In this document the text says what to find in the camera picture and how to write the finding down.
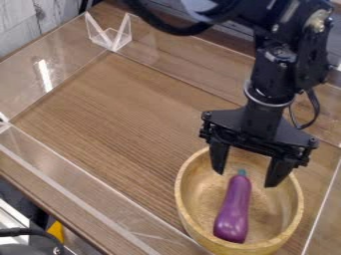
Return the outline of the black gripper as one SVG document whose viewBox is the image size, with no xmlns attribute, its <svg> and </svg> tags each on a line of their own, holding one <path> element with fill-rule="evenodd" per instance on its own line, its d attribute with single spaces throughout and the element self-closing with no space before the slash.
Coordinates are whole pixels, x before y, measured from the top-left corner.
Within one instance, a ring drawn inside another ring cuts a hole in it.
<svg viewBox="0 0 341 255">
<path fill-rule="evenodd" d="M 288 86 L 261 88 L 255 83 L 243 86 L 245 104 L 233 110 L 205 111 L 200 115 L 199 137 L 208 144 L 212 170 L 223 175 L 228 149 L 233 146 L 269 157 L 264 184 L 275 187 L 292 168 L 306 166 L 316 139 L 304 127 L 291 125 L 283 117 L 295 90 Z"/>
</svg>

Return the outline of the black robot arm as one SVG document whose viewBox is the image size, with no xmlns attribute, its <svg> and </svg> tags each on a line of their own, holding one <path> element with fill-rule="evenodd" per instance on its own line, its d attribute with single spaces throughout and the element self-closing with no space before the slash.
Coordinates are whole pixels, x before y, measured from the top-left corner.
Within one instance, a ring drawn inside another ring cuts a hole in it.
<svg viewBox="0 0 341 255">
<path fill-rule="evenodd" d="M 137 16 L 157 30 L 193 36 L 232 21 L 252 30 L 255 61 L 244 83 L 245 105 L 200 115 L 199 137 L 208 144 L 211 168 L 223 173 L 228 149 L 237 147 L 269 157 L 263 185 L 276 186 L 291 170 L 308 163 L 318 139 L 304 132 L 310 124 L 283 116 L 292 113 L 298 95 L 320 110 L 314 87 L 331 69 L 327 39 L 332 28 L 330 0 L 180 0 L 196 22 L 167 23 L 141 0 L 125 0 Z"/>
</svg>

